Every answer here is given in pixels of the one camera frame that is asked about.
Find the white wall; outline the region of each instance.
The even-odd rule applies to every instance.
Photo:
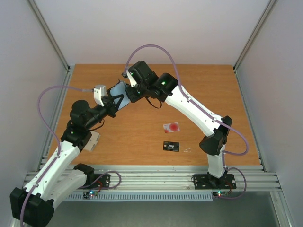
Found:
[[[76,63],[125,63],[143,44],[176,63],[234,64],[268,0],[36,0],[62,53]],[[170,63],[160,50],[133,62]]]
[[[238,71],[257,141],[296,226],[303,223],[302,9],[301,0],[278,1]]]
[[[41,155],[46,134],[36,111],[40,92],[62,84],[65,70],[25,0],[0,1],[0,226],[12,219],[9,194]],[[45,95],[50,119],[57,93]]]

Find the red circle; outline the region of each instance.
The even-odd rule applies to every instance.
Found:
[[[172,123],[169,125],[169,129],[172,131],[177,131],[179,129],[179,126],[177,123]]]

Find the black cable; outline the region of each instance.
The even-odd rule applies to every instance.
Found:
[[[104,125],[104,122],[105,122],[105,120],[104,120],[104,118],[103,118],[103,124],[102,124],[102,125],[100,125],[100,126],[94,128],[94,129],[89,129],[89,130],[90,130],[90,131],[94,131],[94,130],[97,130],[97,129],[101,128],[101,127]]]
[[[160,109],[162,107],[162,102],[160,100],[158,100],[160,102],[160,107],[154,106],[148,98],[146,98],[146,100],[151,106],[155,107],[156,109]]]

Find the gray floor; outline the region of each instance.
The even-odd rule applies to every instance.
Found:
[[[48,227],[277,227],[267,192],[213,202],[63,202]]]

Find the metal grate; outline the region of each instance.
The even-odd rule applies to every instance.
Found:
[[[74,192],[66,201],[212,201],[210,192],[101,192],[86,199],[83,192]]]

